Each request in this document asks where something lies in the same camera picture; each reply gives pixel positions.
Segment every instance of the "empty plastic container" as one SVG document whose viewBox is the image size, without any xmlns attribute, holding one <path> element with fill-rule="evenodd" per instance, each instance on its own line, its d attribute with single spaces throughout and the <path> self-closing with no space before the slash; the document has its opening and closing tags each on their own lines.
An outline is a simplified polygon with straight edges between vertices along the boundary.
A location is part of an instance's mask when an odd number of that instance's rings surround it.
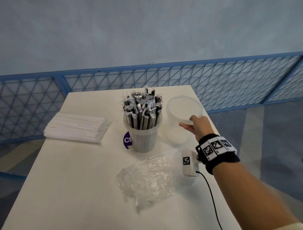
<svg viewBox="0 0 303 230">
<path fill-rule="evenodd" d="M 158 129 L 162 124 L 162 115 L 159 117 L 159 123 L 155 127 L 147 130 L 138 130 L 130 127 L 127 124 L 124 116 L 123 122 L 125 128 L 129 131 L 134 149 L 140 153 L 147 153 L 154 149 L 158 134 Z"/>
<path fill-rule="evenodd" d="M 185 124 L 193 124 L 189 118 L 192 115 L 197 117 L 203 116 L 203 107 L 201 103 L 188 96 L 176 96 L 171 98 L 166 106 L 167 124 L 166 137 L 174 144 L 185 143 L 189 135 L 189 131 L 179 126 L 180 122 Z"/>
</svg>

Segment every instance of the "bundle of white straws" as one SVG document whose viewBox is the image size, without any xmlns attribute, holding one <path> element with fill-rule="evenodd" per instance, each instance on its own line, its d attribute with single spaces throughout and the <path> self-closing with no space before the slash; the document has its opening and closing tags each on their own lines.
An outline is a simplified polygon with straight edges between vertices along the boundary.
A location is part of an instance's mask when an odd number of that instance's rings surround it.
<svg viewBox="0 0 303 230">
<path fill-rule="evenodd" d="M 108 126 L 108 120 L 103 117 L 58 112 L 46 126 L 44 136 L 99 143 Z"/>
</svg>

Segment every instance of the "floor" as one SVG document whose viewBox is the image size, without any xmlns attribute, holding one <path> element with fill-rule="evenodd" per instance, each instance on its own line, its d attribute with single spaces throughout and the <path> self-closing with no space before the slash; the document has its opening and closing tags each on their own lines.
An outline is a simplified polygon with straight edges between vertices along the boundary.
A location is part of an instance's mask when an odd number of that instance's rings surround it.
<svg viewBox="0 0 303 230">
<path fill-rule="evenodd" d="M 209 116 L 238 149 L 242 164 L 303 222 L 303 101 Z M 0 146 L 0 229 L 43 142 Z"/>
</svg>

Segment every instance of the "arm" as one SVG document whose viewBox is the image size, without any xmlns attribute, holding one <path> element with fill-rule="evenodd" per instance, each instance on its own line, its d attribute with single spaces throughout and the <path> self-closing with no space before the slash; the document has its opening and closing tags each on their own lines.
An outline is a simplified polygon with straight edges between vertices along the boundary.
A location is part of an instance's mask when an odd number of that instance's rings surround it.
<svg viewBox="0 0 303 230">
<path fill-rule="evenodd" d="M 190 120 L 194 125 L 179 125 L 192 132 L 199 141 L 214 133 L 207 117 Z M 244 166 L 222 162 L 212 170 L 219 188 L 243 230 L 272 230 L 298 223 L 289 210 Z"/>
</svg>

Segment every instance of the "metal mesh panel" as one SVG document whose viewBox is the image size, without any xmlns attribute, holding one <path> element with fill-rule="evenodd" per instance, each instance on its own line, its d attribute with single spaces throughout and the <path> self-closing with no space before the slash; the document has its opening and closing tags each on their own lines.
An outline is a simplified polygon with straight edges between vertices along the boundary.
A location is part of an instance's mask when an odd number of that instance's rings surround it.
<svg viewBox="0 0 303 230">
<path fill-rule="evenodd" d="M 53 78 L 0 82 L 0 141 L 43 134 L 64 96 Z"/>
<path fill-rule="evenodd" d="M 66 75 L 73 92 L 191 85 L 206 110 L 262 101 L 297 56 Z"/>
<path fill-rule="evenodd" d="M 303 65 L 279 89 L 269 101 L 303 97 Z"/>
</svg>

